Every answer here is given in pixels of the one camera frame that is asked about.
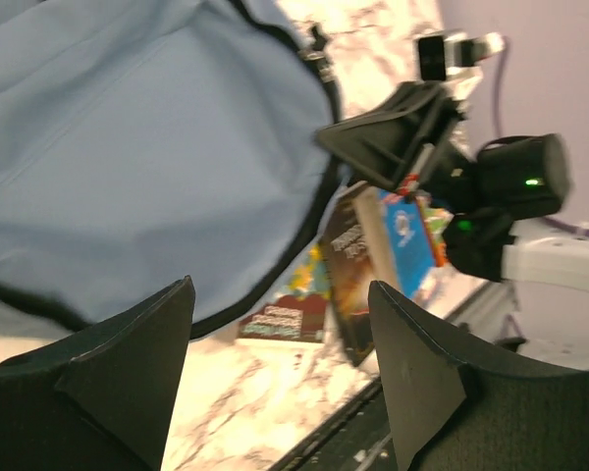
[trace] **fabric bag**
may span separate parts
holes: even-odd
[[[346,175],[324,43],[273,0],[0,1],[0,299],[76,331],[191,275],[193,339],[258,308]]]

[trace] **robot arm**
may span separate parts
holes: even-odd
[[[375,110],[321,130],[318,142],[362,180],[406,198],[425,191],[454,214],[443,238],[462,273],[589,291],[589,240],[542,222],[571,189],[561,137],[504,137],[472,158],[450,141],[482,78],[479,62],[503,47],[495,33],[421,38],[423,81],[402,83]]]

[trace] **bag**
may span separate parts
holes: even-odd
[[[76,331],[190,274],[193,339],[263,304],[345,179],[318,30],[273,0],[2,3],[0,299]]]

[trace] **green light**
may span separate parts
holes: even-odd
[[[458,228],[461,231],[471,231],[471,221],[458,221]]]

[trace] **blue book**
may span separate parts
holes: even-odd
[[[418,203],[406,203],[387,191],[380,192],[380,199],[400,287],[413,299],[436,266],[421,210]]]

